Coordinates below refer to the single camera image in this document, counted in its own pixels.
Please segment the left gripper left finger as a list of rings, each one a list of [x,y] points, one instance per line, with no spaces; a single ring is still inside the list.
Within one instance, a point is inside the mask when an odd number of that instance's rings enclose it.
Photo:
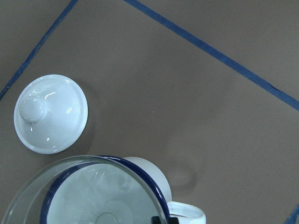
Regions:
[[[159,216],[154,216],[151,218],[151,223],[152,224],[161,224],[162,222],[161,222],[161,219]]]

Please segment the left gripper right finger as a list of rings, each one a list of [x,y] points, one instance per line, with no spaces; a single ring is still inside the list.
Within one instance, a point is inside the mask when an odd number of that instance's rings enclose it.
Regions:
[[[179,224],[179,220],[177,217],[169,217],[167,219],[167,224]]]

